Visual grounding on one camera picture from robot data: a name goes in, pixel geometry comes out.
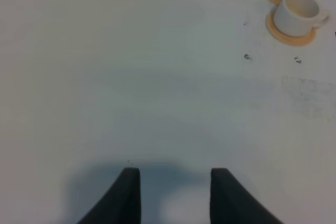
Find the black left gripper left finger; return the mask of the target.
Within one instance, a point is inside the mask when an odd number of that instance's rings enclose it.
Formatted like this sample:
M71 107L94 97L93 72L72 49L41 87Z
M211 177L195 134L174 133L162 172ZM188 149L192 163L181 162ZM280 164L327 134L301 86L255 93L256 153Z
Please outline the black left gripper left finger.
M141 177L125 168L104 196L79 223L141 223Z

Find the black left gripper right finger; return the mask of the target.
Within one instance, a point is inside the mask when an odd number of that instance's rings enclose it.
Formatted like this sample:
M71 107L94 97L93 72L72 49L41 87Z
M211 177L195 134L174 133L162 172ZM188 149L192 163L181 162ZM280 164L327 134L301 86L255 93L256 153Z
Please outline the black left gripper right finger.
M211 170L211 223L281 223L226 168Z

